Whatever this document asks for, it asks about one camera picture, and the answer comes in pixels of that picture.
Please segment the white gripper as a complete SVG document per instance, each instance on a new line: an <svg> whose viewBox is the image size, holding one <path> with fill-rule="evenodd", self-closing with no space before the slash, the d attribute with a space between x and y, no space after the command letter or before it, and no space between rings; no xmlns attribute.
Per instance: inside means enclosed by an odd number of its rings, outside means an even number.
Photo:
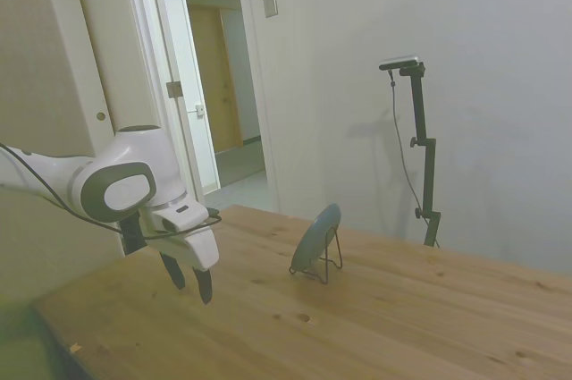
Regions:
<svg viewBox="0 0 572 380"><path fill-rule="evenodd" d="M164 267L178 290L186 286L186 280L177 261L193 267L202 302L207 305L213 298L213 282L208 270L219 260L219 251L211 227L153 240L153 248L160 251Z"/></svg>

